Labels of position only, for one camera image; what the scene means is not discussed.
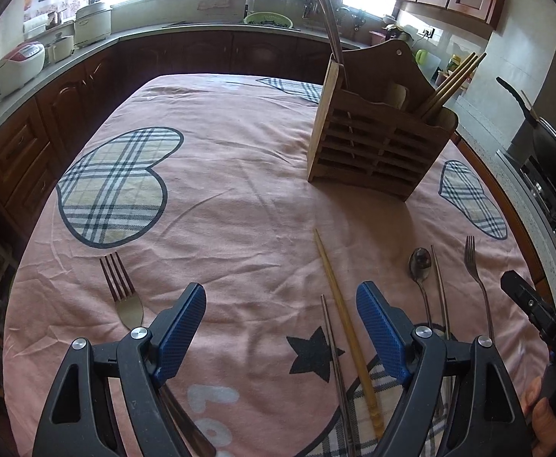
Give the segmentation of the person's right hand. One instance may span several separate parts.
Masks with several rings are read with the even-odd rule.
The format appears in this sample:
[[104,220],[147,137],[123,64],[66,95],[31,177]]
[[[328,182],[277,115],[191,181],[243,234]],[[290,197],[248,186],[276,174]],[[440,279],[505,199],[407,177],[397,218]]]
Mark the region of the person's right hand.
[[556,415],[553,413],[549,399],[540,396],[542,378],[535,379],[528,385],[521,397],[521,407],[525,416],[531,416],[532,428],[537,443],[532,446],[533,457],[546,457],[556,449]]

